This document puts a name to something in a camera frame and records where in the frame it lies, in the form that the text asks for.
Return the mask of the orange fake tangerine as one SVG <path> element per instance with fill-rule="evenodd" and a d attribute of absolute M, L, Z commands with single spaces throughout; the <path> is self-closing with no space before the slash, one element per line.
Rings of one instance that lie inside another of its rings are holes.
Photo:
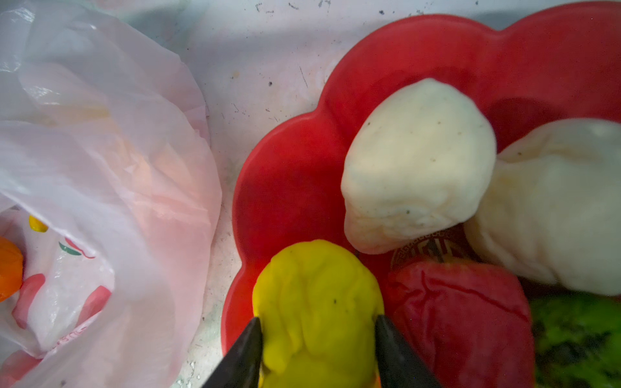
<path fill-rule="evenodd" d="M 23 284 L 24 256 L 9 239 L 0 238 L 0 302 L 17 293 Z"/>

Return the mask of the red fake strawberry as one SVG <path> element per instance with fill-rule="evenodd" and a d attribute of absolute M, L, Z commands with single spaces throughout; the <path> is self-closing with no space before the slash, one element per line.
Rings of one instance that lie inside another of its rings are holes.
<path fill-rule="evenodd" d="M 504 268 L 417 255 L 381 281 L 385 313 L 444 387 L 532 387 L 527 298 Z"/>

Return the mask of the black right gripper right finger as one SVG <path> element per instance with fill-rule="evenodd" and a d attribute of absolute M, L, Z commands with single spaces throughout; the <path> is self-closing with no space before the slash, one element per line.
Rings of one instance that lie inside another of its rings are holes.
<path fill-rule="evenodd" d="M 442 388 L 386 315 L 375 322 L 375 353 L 382 388 Z"/>

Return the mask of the yellow fake lemon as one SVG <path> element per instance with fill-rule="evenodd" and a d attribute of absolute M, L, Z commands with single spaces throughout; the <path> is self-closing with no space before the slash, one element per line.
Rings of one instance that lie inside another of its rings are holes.
<path fill-rule="evenodd" d="M 375 387 L 376 277 L 326 240 L 277 253 L 252 293 L 264 349 L 261 387 Z"/>

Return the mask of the green fake fruit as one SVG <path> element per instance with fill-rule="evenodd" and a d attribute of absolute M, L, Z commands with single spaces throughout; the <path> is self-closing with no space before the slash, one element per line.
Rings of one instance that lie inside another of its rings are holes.
<path fill-rule="evenodd" d="M 573 293 L 530 301 L 535 386 L 619 387 L 620 302 Z"/>

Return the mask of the pink plastic bag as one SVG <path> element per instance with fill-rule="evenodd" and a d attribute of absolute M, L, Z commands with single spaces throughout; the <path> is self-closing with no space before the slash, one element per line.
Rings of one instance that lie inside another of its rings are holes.
<path fill-rule="evenodd" d="M 197 333 L 222 189 L 180 57 L 70 3 L 1 6 L 4 387 L 168 387 Z"/>

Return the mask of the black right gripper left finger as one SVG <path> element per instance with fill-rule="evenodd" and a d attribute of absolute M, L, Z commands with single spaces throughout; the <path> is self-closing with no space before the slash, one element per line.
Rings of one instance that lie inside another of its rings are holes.
<path fill-rule="evenodd" d="M 260 319 L 252 318 L 202 388 L 257 388 L 263 356 Z"/>

